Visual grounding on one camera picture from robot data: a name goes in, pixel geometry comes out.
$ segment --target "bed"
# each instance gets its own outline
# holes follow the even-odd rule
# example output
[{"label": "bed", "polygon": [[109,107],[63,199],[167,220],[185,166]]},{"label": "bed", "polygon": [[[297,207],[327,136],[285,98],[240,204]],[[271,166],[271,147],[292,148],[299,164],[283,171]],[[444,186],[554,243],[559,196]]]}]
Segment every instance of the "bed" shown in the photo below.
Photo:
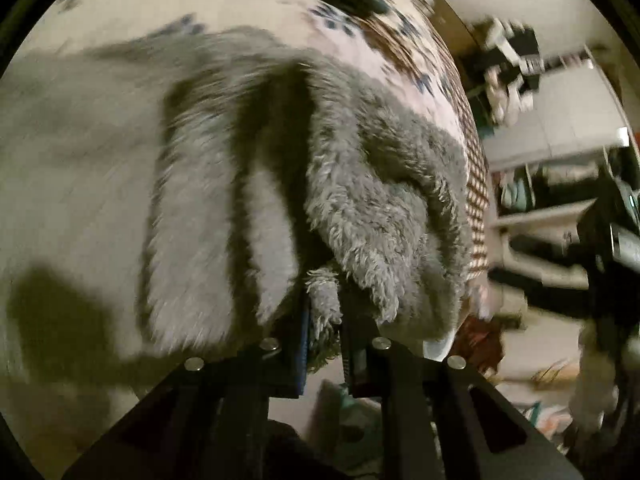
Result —
[{"label": "bed", "polygon": [[483,211],[486,165],[460,76],[429,21],[430,0],[385,0],[386,15],[363,20],[320,0],[58,0],[18,55],[76,52],[154,34],[199,34],[237,25],[270,30],[292,46],[312,46],[384,82],[414,111],[447,130],[464,150],[466,211],[473,231],[469,279],[487,268]]}]

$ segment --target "metal screw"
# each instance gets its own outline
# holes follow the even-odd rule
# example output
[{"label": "metal screw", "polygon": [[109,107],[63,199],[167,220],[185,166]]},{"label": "metal screw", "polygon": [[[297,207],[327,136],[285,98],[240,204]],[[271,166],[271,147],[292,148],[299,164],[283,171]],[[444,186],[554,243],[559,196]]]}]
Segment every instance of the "metal screw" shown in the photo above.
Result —
[{"label": "metal screw", "polygon": [[391,341],[386,337],[375,337],[371,340],[371,346],[376,350],[389,350],[391,348]]},{"label": "metal screw", "polygon": [[189,357],[184,362],[184,367],[190,372],[199,372],[204,368],[204,361],[199,357]]},{"label": "metal screw", "polygon": [[465,358],[460,357],[459,355],[452,355],[447,358],[447,365],[449,368],[453,368],[454,370],[462,370],[466,366]]},{"label": "metal screw", "polygon": [[260,341],[260,348],[265,352],[275,352],[280,348],[280,342],[274,337],[265,337]]}]

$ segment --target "fabric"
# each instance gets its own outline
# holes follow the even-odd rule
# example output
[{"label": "fabric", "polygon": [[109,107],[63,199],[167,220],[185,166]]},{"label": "fabric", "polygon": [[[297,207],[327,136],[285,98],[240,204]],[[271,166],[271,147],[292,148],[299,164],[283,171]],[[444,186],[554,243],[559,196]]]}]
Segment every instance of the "fabric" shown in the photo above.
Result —
[{"label": "fabric", "polygon": [[462,356],[482,374],[488,370],[497,372],[504,357],[501,333],[499,323],[469,315],[458,330],[449,354]]},{"label": "fabric", "polygon": [[452,103],[456,114],[460,119],[460,125],[465,138],[468,179],[466,182],[466,214],[472,230],[473,252],[471,264],[468,270],[468,279],[473,279],[486,274],[489,268],[486,239],[484,235],[484,210],[489,205],[489,191],[486,185],[487,164],[482,150],[482,144],[476,130],[476,123],[471,112],[471,106],[466,98],[465,91],[460,84],[460,76],[453,58],[447,51],[447,46],[440,35],[432,30],[433,38],[438,47],[440,59],[449,81],[457,84],[452,86]]},{"label": "fabric", "polygon": [[[330,28],[331,21],[315,21],[319,4],[58,0],[0,80],[0,209],[7,212],[0,217],[0,403],[46,478],[60,478],[135,405],[132,388],[154,386],[183,359],[152,355],[136,308],[161,104],[174,74],[167,66],[97,59],[86,51],[150,34],[197,38],[249,25],[295,48],[314,48],[320,39],[318,46],[333,45],[334,57],[350,64],[340,47],[349,35],[333,34],[337,22]],[[356,38],[364,34],[350,30]],[[466,133],[445,120],[452,105],[438,84],[446,47],[440,51],[428,35],[423,41],[434,52],[433,95],[418,91],[422,101],[413,110],[465,147]],[[366,42],[358,47],[363,58],[372,50]],[[349,52],[359,57],[357,48]],[[455,95],[455,69],[447,77]],[[413,80],[402,81],[408,91],[417,89]],[[396,97],[402,102],[402,94]],[[272,403],[272,416],[286,410]]]},{"label": "fabric", "polygon": [[598,163],[594,160],[589,164],[567,164],[564,166],[543,166],[540,173],[550,186],[556,184],[570,184],[585,179],[597,179],[600,173]]},{"label": "fabric", "polygon": [[[378,322],[419,340],[452,330],[470,253],[462,148],[379,83],[315,51],[248,28],[194,41],[104,54],[188,60],[169,99],[151,219],[159,347],[207,355],[264,336],[302,307],[294,291],[307,270],[312,351],[340,321],[346,277],[369,293],[372,305],[360,308]],[[325,261],[308,226],[331,249]]]},{"label": "fabric", "polygon": [[430,2],[385,1],[391,12],[360,20],[319,0],[59,0],[18,54],[70,54],[148,34],[201,34],[249,25],[290,46],[316,48],[350,64],[381,81],[465,149],[467,212],[474,230],[469,276],[474,277],[487,268],[482,216],[488,195],[484,155],[460,76],[428,21]]}]

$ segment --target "gray plush blanket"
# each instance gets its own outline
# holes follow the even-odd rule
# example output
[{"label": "gray plush blanket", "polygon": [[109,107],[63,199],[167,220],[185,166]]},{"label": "gray plush blanket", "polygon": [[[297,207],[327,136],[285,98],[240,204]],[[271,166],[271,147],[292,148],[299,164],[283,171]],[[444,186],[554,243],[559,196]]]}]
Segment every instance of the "gray plush blanket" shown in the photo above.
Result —
[{"label": "gray plush blanket", "polygon": [[233,353],[301,308],[304,288],[320,358],[353,286],[404,338],[454,326],[470,235],[463,153],[446,132],[368,76],[260,30],[101,55],[181,74],[146,247],[159,351]]}]

